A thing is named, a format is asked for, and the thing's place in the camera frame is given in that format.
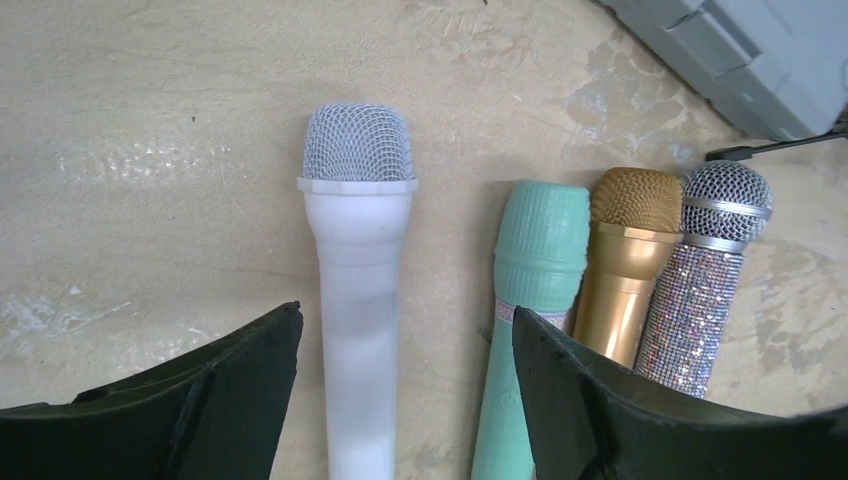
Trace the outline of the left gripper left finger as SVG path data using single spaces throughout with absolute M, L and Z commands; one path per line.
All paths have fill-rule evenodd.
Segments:
M 1 413 L 5 479 L 266 479 L 304 325 L 283 304 L 153 368 L 63 405 Z

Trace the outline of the white microphone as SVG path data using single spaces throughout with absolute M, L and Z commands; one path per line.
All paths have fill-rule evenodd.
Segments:
M 297 185 L 319 260 L 328 473 L 391 479 L 399 273 L 419 186 L 405 119 L 383 105 L 319 107 Z

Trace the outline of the black tripod shock mount stand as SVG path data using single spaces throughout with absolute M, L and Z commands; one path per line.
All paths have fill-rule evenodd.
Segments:
M 774 142 L 758 146 L 734 146 L 709 151 L 705 154 L 706 162 L 734 161 L 741 162 L 750 160 L 757 154 L 768 153 L 777 150 L 800 147 L 830 140 L 845 139 L 847 137 L 847 122 L 837 123 L 834 128 L 826 134 L 810 137 L 802 140 Z

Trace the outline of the mint green microphone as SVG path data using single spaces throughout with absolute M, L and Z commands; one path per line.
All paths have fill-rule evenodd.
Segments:
M 494 249 L 495 308 L 471 476 L 529 479 L 534 461 L 513 358 L 518 306 L 563 328 L 587 267 L 589 192 L 522 180 L 512 188 Z

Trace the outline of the grey plastic case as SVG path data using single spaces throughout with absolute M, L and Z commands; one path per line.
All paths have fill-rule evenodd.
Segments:
M 827 133 L 847 106 L 844 1 L 608 1 L 616 17 L 750 137 Z

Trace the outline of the gold microphone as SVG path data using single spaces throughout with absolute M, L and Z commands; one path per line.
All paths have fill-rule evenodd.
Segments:
M 680 180 L 653 169 L 607 170 L 591 193 L 588 265 L 572 336 L 634 365 L 656 281 L 682 240 Z

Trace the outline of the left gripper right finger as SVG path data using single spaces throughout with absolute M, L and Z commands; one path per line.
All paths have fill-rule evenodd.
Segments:
M 517 307 L 513 350 L 540 479 L 843 479 L 847 410 L 777 417 L 662 386 Z

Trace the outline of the glitter silver microphone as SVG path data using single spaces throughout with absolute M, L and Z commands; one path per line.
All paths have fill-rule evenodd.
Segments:
M 656 282 L 634 369 L 676 391 L 706 395 L 744 250 L 772 215 L 766 179 L 734 161 L 708 162 L 682 180 L 683 240 Z

